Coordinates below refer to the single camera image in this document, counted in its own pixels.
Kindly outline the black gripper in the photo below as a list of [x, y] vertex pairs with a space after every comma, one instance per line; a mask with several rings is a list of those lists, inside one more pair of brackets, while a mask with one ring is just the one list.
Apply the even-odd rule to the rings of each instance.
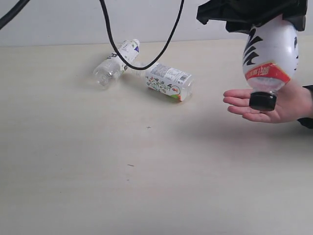
[[228, 32], [249, 32], [282, 15], [299, 32], [306, 27], [306, 0], [210, 0], [198, 6], [197, 20], [226, 22]]

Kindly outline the black sleeved forearm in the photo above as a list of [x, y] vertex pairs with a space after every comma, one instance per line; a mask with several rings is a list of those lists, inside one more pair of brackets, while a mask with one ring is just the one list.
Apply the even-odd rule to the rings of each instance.
[[313, 128], [313, 86], [308, 85], [301, 88], [300, 92], [300, 114], [297, 120], [302, 126]]

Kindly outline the person's open hand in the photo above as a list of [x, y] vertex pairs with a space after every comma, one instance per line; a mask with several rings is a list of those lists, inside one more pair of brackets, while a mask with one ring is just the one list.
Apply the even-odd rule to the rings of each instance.
[[274, 111], [257, 111], [249, 106], [251, 90], [234, 89], [224, 92], [223, 102], [229, 104], [228, 111], [242, 118], [261, 123], [287, 123], [297, 121], [300, 114], [301, 88], [295, 81], [289, 82], [277, 94]]

